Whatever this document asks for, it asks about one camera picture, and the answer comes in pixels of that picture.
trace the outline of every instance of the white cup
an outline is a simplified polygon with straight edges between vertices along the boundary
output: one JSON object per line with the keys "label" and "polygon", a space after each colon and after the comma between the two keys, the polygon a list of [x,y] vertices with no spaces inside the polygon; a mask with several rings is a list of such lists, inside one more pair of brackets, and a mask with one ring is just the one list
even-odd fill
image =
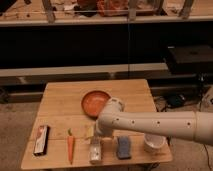
{"label": "white cup", "polygon": [[144,134],[144,150],[146,152],[155,154],[157,153],[166,143],[166,137]]}

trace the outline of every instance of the red object on shelf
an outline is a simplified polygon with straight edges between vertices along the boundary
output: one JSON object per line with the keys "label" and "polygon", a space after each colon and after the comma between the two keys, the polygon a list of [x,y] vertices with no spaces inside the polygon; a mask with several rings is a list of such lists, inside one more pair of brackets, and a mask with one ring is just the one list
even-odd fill
{"label": "red object on shelf", "polygon": [[127,0],[100,0],[97,2],[97,7],[101,16],[116,16],[128,13]]}

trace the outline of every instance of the white object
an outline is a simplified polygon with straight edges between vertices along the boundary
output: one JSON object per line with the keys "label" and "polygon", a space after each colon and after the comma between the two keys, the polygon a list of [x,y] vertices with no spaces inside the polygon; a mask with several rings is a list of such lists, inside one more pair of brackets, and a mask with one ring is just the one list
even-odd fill
{"label": "white object", "polygon": [[155,154],[157,153],[166,143],[164,136],[144,134],[144,150]]}
{"label": "white object", "polygon": [[96,121],[99,136],[112,136],[114,129],[175,137],[213,145],[213,113],[206,112],[122,112],[117,98],[108,100]]}
{"label": "white object", "polygon": [[197,107],[202,112],[213,112],[213,86],[209,88]]}
{"label": "white object", "polygon": [[90,143],[90,163],[101,163],[101,142],[100,138],[94,136]]}

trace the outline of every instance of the small container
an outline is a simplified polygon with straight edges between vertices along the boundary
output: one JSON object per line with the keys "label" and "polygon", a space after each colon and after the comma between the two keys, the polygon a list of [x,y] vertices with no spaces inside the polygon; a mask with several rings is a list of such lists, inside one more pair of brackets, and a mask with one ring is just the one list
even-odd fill
{"label": "small container", "polygon": [[144,150],[151,154],[156,154],[166,143],[166,137],[144,134]]}
{"label": "small container", "polygon": [[93,137],[90,142],[90,163],[101,163],[101,140],[99,137]]}

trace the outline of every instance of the black box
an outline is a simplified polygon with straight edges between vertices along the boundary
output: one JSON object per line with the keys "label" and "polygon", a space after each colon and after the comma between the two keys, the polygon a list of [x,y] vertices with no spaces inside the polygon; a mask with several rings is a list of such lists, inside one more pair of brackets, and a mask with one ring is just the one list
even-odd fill
{"label": "black box", "polygon": [[168,47],[165,61],[172,74],[213,73],[213,49],[208,45]]}

